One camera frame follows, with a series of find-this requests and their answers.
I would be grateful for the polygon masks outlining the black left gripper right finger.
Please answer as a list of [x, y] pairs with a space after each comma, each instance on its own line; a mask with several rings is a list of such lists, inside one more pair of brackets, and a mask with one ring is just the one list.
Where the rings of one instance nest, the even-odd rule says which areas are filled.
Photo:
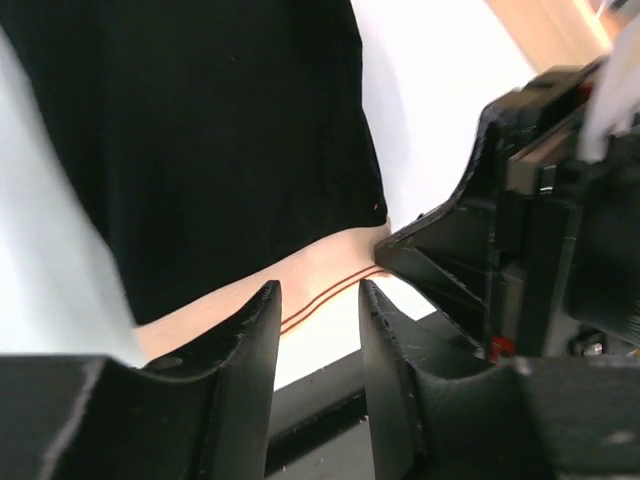
[[635, 358], [483, 361], [370, 282], [360, 337], [379, 479], [635, 479]]

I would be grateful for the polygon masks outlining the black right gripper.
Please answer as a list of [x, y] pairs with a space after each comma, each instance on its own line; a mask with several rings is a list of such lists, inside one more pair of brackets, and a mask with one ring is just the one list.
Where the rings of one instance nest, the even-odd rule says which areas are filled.
[[547, 71], [487, 105], [451, 197], [378, 244], [488, 360], [639, 341], [639, 129], [578, 150], [605, 62]]

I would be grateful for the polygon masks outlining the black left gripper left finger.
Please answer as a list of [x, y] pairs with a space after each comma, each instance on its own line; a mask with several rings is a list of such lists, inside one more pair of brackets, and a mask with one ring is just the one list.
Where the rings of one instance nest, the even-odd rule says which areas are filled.
[[260, 479], [281, 321], [266, 283], [237, 313], [134, 369], [99, 356], [1, 360], [5, 479]]

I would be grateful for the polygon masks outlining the black underwear beige waistband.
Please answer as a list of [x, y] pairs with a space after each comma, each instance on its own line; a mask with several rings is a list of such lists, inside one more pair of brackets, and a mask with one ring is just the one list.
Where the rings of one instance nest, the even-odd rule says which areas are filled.
[[115, 257], [147, 359], [267, 281], [282, 331], [388, 232], [348, 1], [5, 1], [1, 26]]

